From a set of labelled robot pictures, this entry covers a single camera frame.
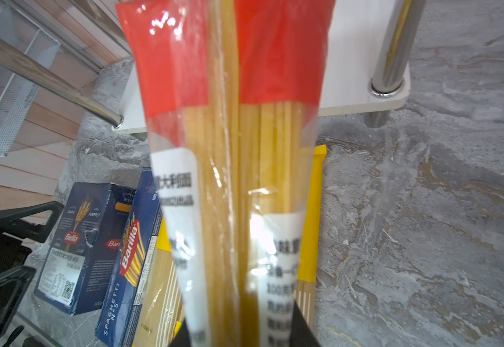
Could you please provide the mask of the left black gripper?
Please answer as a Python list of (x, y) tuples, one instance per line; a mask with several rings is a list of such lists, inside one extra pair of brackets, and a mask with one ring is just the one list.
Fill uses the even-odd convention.
[[(51, 212), (45, 224), (25, 220), (43, 212)], [(33, 267), (19, 266), (22, 264), (21, 241), (4, 233), (44, 243), (62, 212), (63, 204), (57, 201), (0, 211), (0, 338), (7, 331), (36, 273)]]

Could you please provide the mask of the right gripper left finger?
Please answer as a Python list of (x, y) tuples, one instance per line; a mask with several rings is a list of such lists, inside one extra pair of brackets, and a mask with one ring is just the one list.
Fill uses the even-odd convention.
[(169, 347), (191, 347), (191, 339), (185, 320), (177, 322), (175, 336), (169, 344)]

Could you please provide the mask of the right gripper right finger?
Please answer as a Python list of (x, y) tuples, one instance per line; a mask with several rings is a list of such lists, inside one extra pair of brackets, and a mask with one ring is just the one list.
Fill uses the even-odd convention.
[(290, 347), (320, 347), (307, 322), (305, 321), (298, 303), (294, 302), (292, 327), (289, 338)]

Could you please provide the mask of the red clear spaghetti pack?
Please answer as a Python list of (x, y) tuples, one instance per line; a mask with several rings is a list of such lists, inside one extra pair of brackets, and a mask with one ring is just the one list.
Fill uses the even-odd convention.
[(289, 346), (334, 7), (116, 7), (191, 346)]

